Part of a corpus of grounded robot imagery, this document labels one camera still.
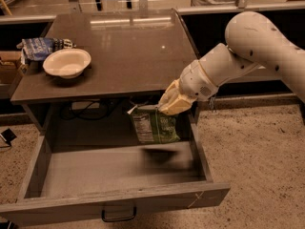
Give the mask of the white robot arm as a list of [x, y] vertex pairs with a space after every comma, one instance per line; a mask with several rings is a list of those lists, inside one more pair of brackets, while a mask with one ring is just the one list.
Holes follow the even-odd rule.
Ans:
[[305, 101], [305, 51], [264, 15], [245, 11], [225, 29], [225, 41], [184, 68], [163, 93], [158, 111], [177, 115], [206, 101], [220, 86], [263, 66]]

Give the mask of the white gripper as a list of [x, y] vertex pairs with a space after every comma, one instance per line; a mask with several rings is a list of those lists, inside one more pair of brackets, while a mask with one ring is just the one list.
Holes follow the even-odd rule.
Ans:
[[218, 92], [218, 87], [207, 76], [200, 61], [195, 60], [174, 80], [161, 96], [158, 111], [165, 115], [178, 115], [189, 110], [193, 103], [206, 101]]

